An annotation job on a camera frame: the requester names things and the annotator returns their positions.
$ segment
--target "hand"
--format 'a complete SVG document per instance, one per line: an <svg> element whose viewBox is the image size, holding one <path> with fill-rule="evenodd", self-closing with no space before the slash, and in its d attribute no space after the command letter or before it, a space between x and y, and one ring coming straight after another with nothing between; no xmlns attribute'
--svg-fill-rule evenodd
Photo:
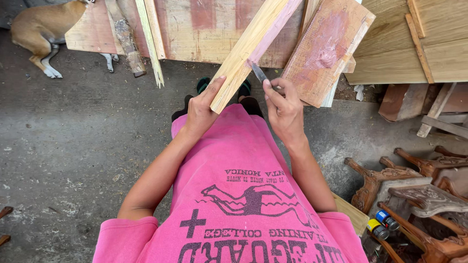
<svg viewBox="0 0 468 263"><path fill-rule="evenodd" d="M200 139L213 125L218 114L211 110L210 104L226 80L226 76L220 76L198 96L189 101L189 110L184 129L189 136Z"/></svg>
<svg viewBox="0 0 468 263"><path fill-rule="evenodd" d="M280 86L276 92L271 86ZM304 133L303 105L299 99L296 87L289 81L277 78L263 81L265 100L268 106L268 119L276 135L290 150L296 146L307 144Z"/></svg>

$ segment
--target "pink t-shirt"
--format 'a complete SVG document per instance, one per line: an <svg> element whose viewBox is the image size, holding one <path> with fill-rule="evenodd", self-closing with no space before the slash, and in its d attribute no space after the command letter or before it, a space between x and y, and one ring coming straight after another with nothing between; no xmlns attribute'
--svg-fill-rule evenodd
<svg viewBox="0 0 468 263"><path fill-rule="evenodd" d="M186 119L173 122L172 137ZM350 219L317 214L266 122L233 104L182 162L168 219L103 222L93 262L368 261Z"/></svg>

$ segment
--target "black cross print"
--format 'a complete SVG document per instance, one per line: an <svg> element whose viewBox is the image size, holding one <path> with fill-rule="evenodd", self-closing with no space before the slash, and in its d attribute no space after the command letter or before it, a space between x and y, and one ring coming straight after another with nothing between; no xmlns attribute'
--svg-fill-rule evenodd
<svg viewBox="0 0 468 263"><path fill-rule="evenodd" d="M187 231L187 238L193 237L193 231L195 231L196 226L204 226L206 224L206 219L197 219L198 209L192 211L192 218L190 220L184 220L180 222L179 227L188 226L189 230Z"/></svg>

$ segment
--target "tin can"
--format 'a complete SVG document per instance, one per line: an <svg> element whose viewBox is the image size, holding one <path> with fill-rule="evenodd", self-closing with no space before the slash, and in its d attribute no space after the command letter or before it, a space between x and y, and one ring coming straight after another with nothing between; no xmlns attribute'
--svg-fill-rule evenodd
<svg viewBox="0 0 468 263"><path fill-rule="evenodd" d="M385 240L390 235L390 231L376 219L369 220L367 223L367 229L369 229L369 231L371 231L379 240Z"/></svg>
<svg viewBox="0 0 468 263"><path fill-rule="evenodd" d="M400 227L400 224L383 209L377 212L375 218L390 231L395 231Z"/></svg>

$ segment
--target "dog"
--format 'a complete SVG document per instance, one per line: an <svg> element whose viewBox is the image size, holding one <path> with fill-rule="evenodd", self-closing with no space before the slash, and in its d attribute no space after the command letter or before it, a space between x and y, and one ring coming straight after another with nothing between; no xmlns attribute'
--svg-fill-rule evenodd
<svg viewBox="0 0 468 263"><path fill-rule="evenodd" d="M81 18L89 4L95 0L74 0L54 6L30 7L19 13L11 25L12 42L33 53L29 60L44 74L53 79L62 74L49 64L65 43L65 33ZM112 73L112 61L118 55L100 53L107 60L107 69Z"/></svg>

